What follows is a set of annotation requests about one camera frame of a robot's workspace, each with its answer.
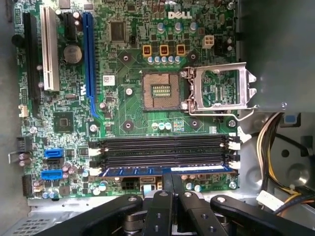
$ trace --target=green circuit board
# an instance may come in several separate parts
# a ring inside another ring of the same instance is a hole
[[[179,76],[182,68],[236,62],[235,9],[229,8],[227,1],[219,2],[219,5],[217,1],[208,0],[182,0],[176,4],[140,0],[87,3],[80,0],[20,0],[15,3],[15,33],[25,34],[22,14],[29,12],[37,19],[38,39],[41,36],[39,9],[43,4],[54,11],[61,9],[62,14],[90,12],[94,17],[95,115],[92,115],[91,102],[86,97],[84,34],[79,28],[75,30],[75,39],[68,40],[64,22],[56,17],[60,90],[49,92],[41,88],[37,115],[32,112],[32,100],[28,97],[25,50],[17,48],[21,130],[22,136],[30,136],[32,140],[31,164],[24,167],[25,174],[31,175],[35,181],[42,170],[49,169],[43,156],[44,150],[50,148],[63,148],[64,162],[85,169],[91,160],[89,141],[114,137],[236,133],[236,127],[228,125],[231,118],[197,118],[181,110],[181,102],[188,97],[187,82]],[[159,23],[163,23],[162,30],[158,28]],[[196,23],[196,29],[191,28],[191,23]],[[206,35],[214,36],[212,48],[203,48]],[[42,62],[40,42],[38,65]],[[75,56],[81,56],[81,59],[76,63],[70,63],[65,56],[65,48],[71,45],[80,49]],[[171,56],[175,60],[180,55],[179,61],[163,63],[163,55],[167,55],[167,60]],[[38,72],[43,81],[42,71],[39,69]],[[171,76],[175,78],[173,84],[163,82]],[[204,104],[235,103],[236,76],[232,72],[207,72],[203,78]],[[231,181],[237,183],[237,173],[219,176],[205,184],[203,190],[227,190]],[[61,198],[90,197],[94,196],[92,192],[102,180],[101,177],[86,180],[82,173],[77,173],[58,183],[45,183],[40,191],[32,192],[28,197],[41,198],[43,191],[59,188]],[[127,192],[141,194],[138,187],[122,188],[121,180],[107,181],[108,191],[99,196],[119,196]]]

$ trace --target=blue pcie slot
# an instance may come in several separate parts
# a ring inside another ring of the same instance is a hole
[[[180,167],[129,167],[129,168],[108,168],[101,173],[101,177],[140,177],[140,176],[161,176],[166,173],[181,175],[233,173],[234,170],[227,165],[200,165]]]
[[[41,178],[43,180],[58,180],[63,178],[62,170],[46,170],[41,172]]]
[[[61,148],[47,149],[44,151],[44,157],[46,157],[46,158],[61,158],[61,157],[63,157],[63,149],[61,149]]]
[[[95,110],[96,75],[95,75],[95,44],[94,22],[90,12],[83,13],[83,39],[84,39],[84,67],[86,96],[90,99],[91,113],[98,117]]]

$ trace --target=chip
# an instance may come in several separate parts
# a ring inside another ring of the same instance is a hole
[[[70,0],[59,0],[60,9],[70,9]]]
[[[144,110],[177,110],[180,108],[177,74],[145,74],[143,76]]]
[[[92,11],[93,10],[93,4],[92,3],[86,3],[83,5],[83,8],[85,11]]]
[[[73,125],[72,112],[54,112],[54,131],[56,133],[72,133]]]
[[[61,186],[59,188],[59,194],[63,197],[70,195],[70,186]]]
[[[125,41],[125,23],[124,22],[111,22],[111,41],[112,42],[124,42]]]

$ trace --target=screw hole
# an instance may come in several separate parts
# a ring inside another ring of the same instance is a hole
[[[213,226],[210,226],[210,227],[208,228],[208,230],[209,230],[210,232],[212,232],[212,233],[214,233],[215,231],[217,231],[217,229],[216,229],[215,227],[213,227]]]
[[[201,218],[202,218],[202,219],[204,219],[204,220],[206,220],[206,219],[208,219],[208,218],[209,218],[209,216],[208,216],[208,215],[206,215],[206,214],[202,214],[202,215],[201,215]]]
[[[286,157],[288,157],[289,155],[290,155],[290,152],[289,152],[288,150],[286,150],[286,149],[282,150],[282,152],[281,152],[281,156],[282,156],[282,157],[286,158]]]

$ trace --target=black pcie slot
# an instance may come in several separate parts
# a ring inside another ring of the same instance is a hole
[[[40,103],[39,73],[38,66],[38,42],[36,17],[30,13],[23,13],[24,36],[25,36],[25,60],[27,68],[27,82],[29,100],[32,106],[33,117],[38,117]]]

